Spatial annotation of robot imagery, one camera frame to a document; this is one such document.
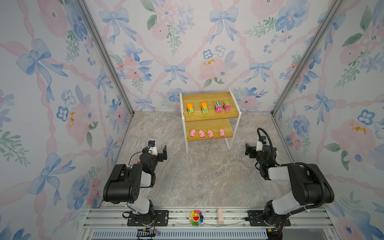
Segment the pink pig toy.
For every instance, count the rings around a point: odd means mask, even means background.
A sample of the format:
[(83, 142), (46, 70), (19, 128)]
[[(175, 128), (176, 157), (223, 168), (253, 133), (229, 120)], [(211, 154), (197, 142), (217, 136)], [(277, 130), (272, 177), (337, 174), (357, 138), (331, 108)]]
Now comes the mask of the pink pig toy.
[(219, 134), (220, 134), (221, 137), (225, 137), (226, 136), (226, 132), (225, 132), (224, 129), (220, 129), (219, 130)]
[(211, 131), (211, 130), (208, 130), (208, 131), (207, 131), (207, 134), (208, 134), (208, 136), (209, 136), (210, 138), (213, 138), (213, 137), (214, 137), (214, 132)]
[(200, 136), (200, 138), (204, 138), (206, 136), (206, 134), (203, 130), (199, 130), (199, 136)]
[(192, 129), (191, 131), (190, 131), (190, 137), (191, 138), (194, 138), (196, 136), (196, 130), (195, 129)]

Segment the pink truck green top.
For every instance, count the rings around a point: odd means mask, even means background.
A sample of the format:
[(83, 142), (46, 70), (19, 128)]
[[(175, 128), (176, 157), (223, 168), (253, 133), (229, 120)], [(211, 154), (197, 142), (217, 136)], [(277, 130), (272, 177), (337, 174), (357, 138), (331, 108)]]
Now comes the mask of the pink truck green top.
[(223, 102), (223, 108), (226, 112), (230, 112), (232, 110), (231, 104), (229, 101), (224, 101)]

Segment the green truck orange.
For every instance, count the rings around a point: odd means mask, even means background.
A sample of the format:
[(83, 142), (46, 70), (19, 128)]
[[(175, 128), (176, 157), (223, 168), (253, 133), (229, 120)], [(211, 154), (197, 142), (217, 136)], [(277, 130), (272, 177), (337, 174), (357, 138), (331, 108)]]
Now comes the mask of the green truck orange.
[(192, 103), (188, 103), (187, 104), (187, 112), (189, 115), (192, 115), (195, 113), (195, 110), (194, 110), (194, 106)]
[(209, 109), (208, 109), (207, 103), (205, 103), (205, 102), (201, 103), (201, 110), (202, 110), (203, 114), (209, 113)]

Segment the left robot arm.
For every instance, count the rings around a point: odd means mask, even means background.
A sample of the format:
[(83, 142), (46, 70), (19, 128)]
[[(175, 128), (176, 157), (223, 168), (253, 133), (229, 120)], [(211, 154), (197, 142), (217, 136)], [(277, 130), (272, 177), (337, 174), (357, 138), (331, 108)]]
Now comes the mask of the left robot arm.
[(157, 165), (168, 159), (167, 146), (158, 152), (155, 142), (150, 141), (140, 153), (139, 163), (114, 166), (103, 190), (103, 200), (112, 204), (126, 203), (134, 215), (152, 217), (155, 215), (153, 203), (140, 194), (140, 189), (155, 185)]

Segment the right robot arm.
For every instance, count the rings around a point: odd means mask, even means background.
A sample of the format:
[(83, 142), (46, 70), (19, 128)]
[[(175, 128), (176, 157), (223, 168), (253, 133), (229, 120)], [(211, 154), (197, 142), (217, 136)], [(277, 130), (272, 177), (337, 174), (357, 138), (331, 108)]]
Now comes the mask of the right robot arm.
[(248, 212), (246, 221), (277, 226), (288, 222), (288, 217), (332, 203), (335, 194), (316, 164), (290, 163), (277, 165), (276, 148), (258, 142), (246, 144), (245, 155), (256, 159), (256, 169), (266, 181), (288, 181), (291, 190), (279, 199), (266, 203), (261, 213)]

